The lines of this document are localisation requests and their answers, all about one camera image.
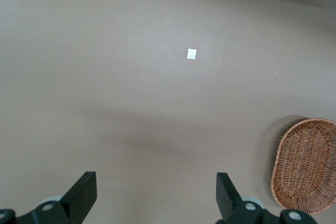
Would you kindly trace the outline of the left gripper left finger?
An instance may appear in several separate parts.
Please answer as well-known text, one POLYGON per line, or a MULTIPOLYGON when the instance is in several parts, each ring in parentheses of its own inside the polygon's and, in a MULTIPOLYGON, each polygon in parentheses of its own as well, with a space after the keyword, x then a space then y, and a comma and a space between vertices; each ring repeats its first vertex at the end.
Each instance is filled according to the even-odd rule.
POLYGON ((44 202, 19 217, 2 209, 1 223, 83 223, 96 200, 96 172, 85 172, 60 200, 44 202))

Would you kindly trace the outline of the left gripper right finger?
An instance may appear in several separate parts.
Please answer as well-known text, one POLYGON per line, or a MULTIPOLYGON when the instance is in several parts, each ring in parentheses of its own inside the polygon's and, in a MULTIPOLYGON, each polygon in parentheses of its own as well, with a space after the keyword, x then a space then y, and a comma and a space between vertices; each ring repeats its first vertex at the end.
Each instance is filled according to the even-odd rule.
POLYGON ((253 201, 244 201, 227 173, 216 175, 216 202, 222 217, 218 223, 316 223, 300 210, 283 210, 275 216, 253 201))

